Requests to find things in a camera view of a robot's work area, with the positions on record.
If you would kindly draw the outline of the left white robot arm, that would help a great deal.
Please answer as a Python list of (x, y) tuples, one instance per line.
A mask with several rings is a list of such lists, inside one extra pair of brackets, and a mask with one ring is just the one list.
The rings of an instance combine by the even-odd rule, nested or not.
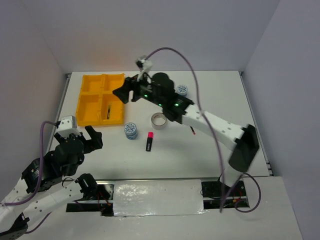
[(85, 155), (103, 147), (102, 133), (92, 126), (85, 130), (86, 139), (76, 128), (63, 135), (56, 132), (58, 145), (45, 156), (33, 160), (22, 172), (13, 190), (0, 202), (0, 238), (16, 240), (29, 232), (28, 228), (55, 209), (80, 199), (97, 196), (98, 184), (89, 173), (84, 173), (54, 193), (48, 190), (74, 176), (85, 160)]

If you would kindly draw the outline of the blue pen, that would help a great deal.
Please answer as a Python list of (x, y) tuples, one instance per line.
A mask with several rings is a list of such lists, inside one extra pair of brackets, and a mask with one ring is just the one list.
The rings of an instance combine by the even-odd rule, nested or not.
[(108, 105), (108, 108), (107, 108), (107, 115), (106, 115), (106, 119), (107, 119), (107, 120), (109, 120), (109, 119), (110, 119), (111, 106), (112, 106), (112, 104), (110, 103), (110, 104)]

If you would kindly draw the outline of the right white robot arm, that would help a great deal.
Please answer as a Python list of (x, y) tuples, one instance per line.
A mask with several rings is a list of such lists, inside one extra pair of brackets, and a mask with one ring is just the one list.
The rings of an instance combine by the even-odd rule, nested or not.
[(242, 127), (207, 111), (200, 111), (191, 99), (176, 92), (174, 82), (163, 72), (154, 74), (150, 80), (146, 73), (141, 79), (136, 75), (126, 77), (123, 85), (112, 93), (124, 104), (145, 99), (161, 107), (169, 121), (193, 127), (216, 138), (232, 151), (228, 164), (240, 173), (249, 170), (260, 148), (253, 125)]

